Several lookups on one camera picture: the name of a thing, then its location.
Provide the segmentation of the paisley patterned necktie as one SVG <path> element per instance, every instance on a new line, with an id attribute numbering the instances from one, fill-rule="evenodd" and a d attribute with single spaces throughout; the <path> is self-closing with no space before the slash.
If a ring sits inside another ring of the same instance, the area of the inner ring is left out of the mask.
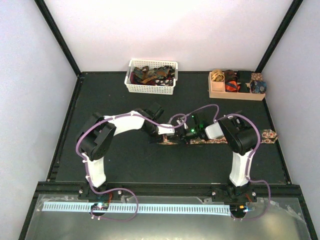
<path id="1" fill-rule="evenodd" d="M 271 129 L 260 130 L 260 143 L 261 144 L 274 144 L 278 140 L 278 134 Z M 199 144 L 227 144 L 228 141 L 225 136 L 218 136 L 214 139 L 204 140 L 199 137 L 191 140 L 174 139 L 173 136 L 164 135 L 156 142 L 160 145 L 199 145 Z"/>

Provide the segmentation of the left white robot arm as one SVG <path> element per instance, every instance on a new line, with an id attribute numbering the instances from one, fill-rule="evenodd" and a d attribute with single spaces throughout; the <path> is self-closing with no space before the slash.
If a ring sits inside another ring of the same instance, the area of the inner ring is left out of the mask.
<path id="1" fill-rule="evenodd" d="M 132 130 L 142 130 L 151 137 L 174 134 L 175 129 L 171 124 L 157 123 L 163 112 L 159 104 L 153 103 L 146 109 L 136 108 L 120 115 L 92 114 L 77 137 L 75 150 L 83 157 L 86 179 L 92 184 L 89 193 L 95 199 L 103 199 L 108 192 L 104 185 L 107 180 L 104 156 L 113 137 Z"/>

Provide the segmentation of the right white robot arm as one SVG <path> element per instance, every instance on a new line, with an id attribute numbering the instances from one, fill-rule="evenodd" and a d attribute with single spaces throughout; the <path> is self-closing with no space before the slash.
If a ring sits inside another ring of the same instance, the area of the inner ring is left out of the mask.
<path id="1" fill-rule="evenodd" d="M 227 189 L 228 198 L 238 202 L 246 195 L 243 186 L 251 181 L 252 159 L 261 143 L 261 134 L 250 119 L 238 113 L 228 114 L 210 125 L 197 124 L 194 128 L 183 129 L 179 137 L 185 142 L 195 139 L 217 140 L 224 137 L 232 150 L 229 180 L 233 185 Z"/>

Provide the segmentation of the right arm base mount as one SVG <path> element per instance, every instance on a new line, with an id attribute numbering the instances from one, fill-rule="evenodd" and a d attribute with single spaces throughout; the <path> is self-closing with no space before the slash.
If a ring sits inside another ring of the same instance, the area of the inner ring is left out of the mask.
<path id="1" fill-rule="evenodd" d="M 220 184 L 211 189 L 211 197 L 217 202 L 224 203 L 255 203 L 257 198 L 252 193 L 253 189 L 248 184 L 238 187 L 233 184 Z"/>

